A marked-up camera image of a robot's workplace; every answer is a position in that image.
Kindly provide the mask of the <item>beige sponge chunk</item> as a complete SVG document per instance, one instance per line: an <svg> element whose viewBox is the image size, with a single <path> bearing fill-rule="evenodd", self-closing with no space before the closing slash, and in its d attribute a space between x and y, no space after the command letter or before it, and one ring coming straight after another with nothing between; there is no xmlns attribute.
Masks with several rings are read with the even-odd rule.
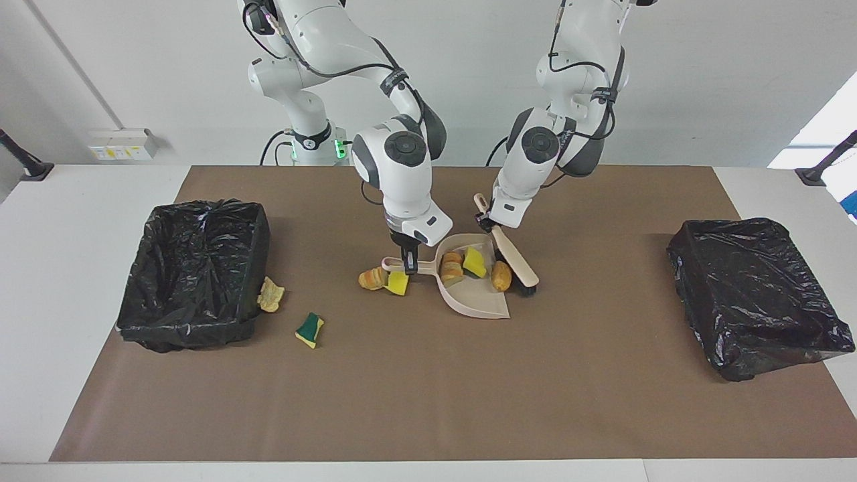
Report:
<svg viewBox="0 0 857 482"><path fill-rule="evenodd" d="M463 272L463 255L457 251L447 251L442 256L439 270L441 283L445 287L453 286L465 278Z"/></svg>
<svg viewBox="0 0 857 482"><path fill-rule="evenodd" d="M285 295L285 288L277 285L270 277L266 276L261 285L259 295L256 298L257 305L261 311L275 313L281 307L281 301Z"/></svg>

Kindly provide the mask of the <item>pink handled hand brush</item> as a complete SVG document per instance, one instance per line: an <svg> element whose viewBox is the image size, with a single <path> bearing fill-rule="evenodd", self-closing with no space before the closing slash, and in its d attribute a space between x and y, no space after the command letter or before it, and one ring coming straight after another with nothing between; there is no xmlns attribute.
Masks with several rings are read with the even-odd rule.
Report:
<svg viewBox="0 0 857 482"><path fill-rule="evenodd" d="M479 213L489 213L489 202L481 193L475 193L473 201ZM501 253L502 260L510 266L512 274L517 278L522 295L526 298L534 296L538 290L540 279L533 271L530 263L522 256L511 239L502 231L502 228L489 234L495 238L495 249Z"/></svg>

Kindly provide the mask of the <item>pink plastic dustpan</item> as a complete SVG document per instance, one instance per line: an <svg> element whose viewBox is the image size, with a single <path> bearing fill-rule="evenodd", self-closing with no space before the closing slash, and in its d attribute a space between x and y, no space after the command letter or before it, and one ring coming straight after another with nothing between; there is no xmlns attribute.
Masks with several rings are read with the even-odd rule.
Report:
<svg viewBox="0 0 857 482"><path fill-rule="evenodd" d="M487 268L486 276L473 278L465 275L462 281L446 287L440 275L442 256L448 251L463 255L469 248L475 249L483 256ZM418 273L435 278L442 299L454 311L477 319L508 319L510 313L505 293L495 290L491 283L491 269L494 264L495 246L489 235L459 233L446 237L438 244L435 259L419 260Z"/></svg>

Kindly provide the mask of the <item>green and yellow sponge piece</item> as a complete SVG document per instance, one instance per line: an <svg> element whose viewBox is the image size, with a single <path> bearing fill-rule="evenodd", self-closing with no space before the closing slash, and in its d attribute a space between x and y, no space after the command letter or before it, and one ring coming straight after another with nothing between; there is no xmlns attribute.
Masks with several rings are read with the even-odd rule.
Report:
<svg viewBox="0 0 857 482"><path fill-rule="evenodd" d="M316 349L319 333L325 321L315 312L309 312L302 325L298 327L295 336L310 349Z"/></svg>

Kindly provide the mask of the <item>bin lined with black bag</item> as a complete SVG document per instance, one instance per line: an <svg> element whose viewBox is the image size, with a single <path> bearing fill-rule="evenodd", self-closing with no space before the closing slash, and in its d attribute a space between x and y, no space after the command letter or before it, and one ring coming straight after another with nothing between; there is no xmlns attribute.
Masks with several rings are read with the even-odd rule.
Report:
<svg viewBox="0 0 857 482"><path fill-rule="evenodd" d="M850 327L779 222L688 220L666 253L686 321L726 381L857 351Z"/></svg>
<svg viewBox="0 0 857 482"><path fill-rule="evenodd" d="M196 200L153 208L115 330L156 353L248 341L260 315L270 228L263 205Z"/></svg>

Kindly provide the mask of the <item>brown paper table mat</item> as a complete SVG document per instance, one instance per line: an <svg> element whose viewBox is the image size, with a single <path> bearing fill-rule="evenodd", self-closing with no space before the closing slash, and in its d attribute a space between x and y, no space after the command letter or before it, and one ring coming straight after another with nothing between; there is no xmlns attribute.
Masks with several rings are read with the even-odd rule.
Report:
<svg viewBox="0 0 857 482"><path fill-rule="evenodd" d="M851 458L857 419L821 363L716 375L666 247L738 214L710 168L598 167L544 190L514 243L540 277L511 317L358 286L397 254L344 168L194 167L178 202L258 202L287 296L254 336L153 353L112 332L52 461ZM316 349L295 332L315 312Z"/></svg>

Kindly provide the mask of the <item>white and blue object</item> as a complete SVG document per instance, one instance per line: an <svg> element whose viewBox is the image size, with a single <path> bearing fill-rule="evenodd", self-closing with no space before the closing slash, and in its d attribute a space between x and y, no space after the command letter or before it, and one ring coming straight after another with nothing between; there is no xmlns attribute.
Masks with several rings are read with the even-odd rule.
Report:
<svg viewBox="0 0 857 482"><path fill-rule="evenodd" d="M857 225L857 155L836 161L822 174L826 189Z"/></svg>

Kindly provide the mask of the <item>white wall socket box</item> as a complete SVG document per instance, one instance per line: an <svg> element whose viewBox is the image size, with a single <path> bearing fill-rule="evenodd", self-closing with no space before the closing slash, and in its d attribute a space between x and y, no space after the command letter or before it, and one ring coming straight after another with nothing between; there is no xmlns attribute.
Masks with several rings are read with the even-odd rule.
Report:
<svg viewBox="0 0 857 482"><path fill-rule="evenodd" d="M150 129L92 129L88 149L97 161L153 161L159 147Z"/></svg>

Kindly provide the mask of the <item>white wall conduit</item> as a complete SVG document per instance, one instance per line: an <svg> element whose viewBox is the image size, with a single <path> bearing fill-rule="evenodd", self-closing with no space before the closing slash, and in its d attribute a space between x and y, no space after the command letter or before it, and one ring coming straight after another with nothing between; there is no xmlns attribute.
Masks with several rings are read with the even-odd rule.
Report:
<svg viewBox="0 0 857 482"><path fill-rule="evenodd" d="M114 129L117 129L118 131L125 129L125 124L120 120L119 116L117 116L117 113L115 112L113 107L111 107L107 100L105 100L103 94L99 92L97 86L94 84L94 82L92 82L90 76L88 75L88 73L86 73L82 65L80 65L80 63L77 61L76 57L74 57L73 52L68 49L68 46L66 45L64 40L61 39L55 28L52 27L51 22L49 22L45 15L42 13L40 7L37 6L37 2L35 0L23 0L23 2L25 3L25 6L27 6L27 8L29 9L35 21L37 21L37 23L40 25L45 34L51 39L53 46L55 46L56 49L60 52L71 70L74 71L74 74L77 76L77 79L79 79L80 82L85 86L86 91L88 91L89 95L99 106L99 109L104 113L105 116L107 116L107 118L110 119Z"/></svg>

